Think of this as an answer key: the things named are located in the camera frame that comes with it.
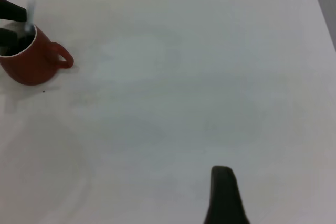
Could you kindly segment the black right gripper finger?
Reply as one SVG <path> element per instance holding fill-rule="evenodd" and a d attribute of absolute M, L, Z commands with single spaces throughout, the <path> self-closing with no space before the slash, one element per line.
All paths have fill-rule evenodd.
<path fill-rule="evenodd" d="M 211 170 L 209 207 L 205 223 L 249 223 L 233 170 L 214 166 Z"/>

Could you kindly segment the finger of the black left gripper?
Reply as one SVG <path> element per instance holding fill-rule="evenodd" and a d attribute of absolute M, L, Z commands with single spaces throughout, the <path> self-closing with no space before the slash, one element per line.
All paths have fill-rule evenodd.
<path fill-rule="evenodd" d="M 12 30 L 0 28 L 0 46 L 12 47 L 17 44 L 17 33 Z"/>
<path fill-rule="evenodd" d="M 8 0 L 0 0 L 0 19 L 26 22 L 27 11 Z"/>

